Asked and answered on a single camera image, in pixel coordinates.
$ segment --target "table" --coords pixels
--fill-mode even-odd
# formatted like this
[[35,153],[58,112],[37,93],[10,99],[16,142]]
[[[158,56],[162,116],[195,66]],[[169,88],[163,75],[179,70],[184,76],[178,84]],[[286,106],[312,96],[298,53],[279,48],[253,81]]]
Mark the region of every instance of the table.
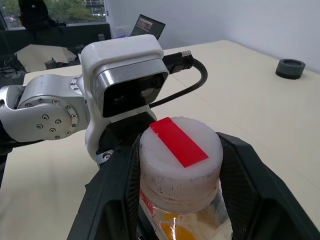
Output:
[[[250,143],[261,160],[292,191],[320,229],[320,76],[305,70],[301,79],[275,75],[278,60],[230,41],[175,48],[191,50],[208,70],[207,83],[153,110],[158,119],[184,116],[217,132]],[[74,76],[81,66],[32,72]],[[195,83],[195,69],[169,77],[158,99]],[[98,171],[84,144],[85,131],[55,141],[14,149],[8,155],[0,190],[1,240],[64,240]]]

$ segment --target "red tape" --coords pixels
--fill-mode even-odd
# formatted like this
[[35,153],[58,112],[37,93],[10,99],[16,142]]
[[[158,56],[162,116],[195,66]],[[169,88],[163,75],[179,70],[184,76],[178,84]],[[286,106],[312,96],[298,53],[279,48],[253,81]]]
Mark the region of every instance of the red tape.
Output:
[[169,117],[153,122],[150,127],[184,168],[209,158]]

